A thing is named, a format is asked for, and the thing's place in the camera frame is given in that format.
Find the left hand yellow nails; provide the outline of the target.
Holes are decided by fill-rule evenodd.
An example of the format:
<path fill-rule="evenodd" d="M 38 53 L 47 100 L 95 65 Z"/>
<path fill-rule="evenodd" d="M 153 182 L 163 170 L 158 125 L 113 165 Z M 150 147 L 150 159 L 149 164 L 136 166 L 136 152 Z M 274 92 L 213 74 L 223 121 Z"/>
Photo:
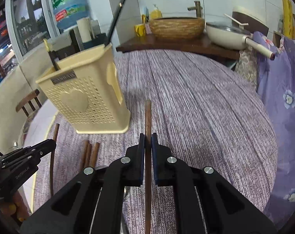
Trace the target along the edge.
<path fill-rule="evenodd" d="M 29 217 L 29 212 L 19 191 L 15 192 L 9 201 L 0 202 L 0 211 L 6 216 L 16 214 L 20 222 L 23 222 Z"/>

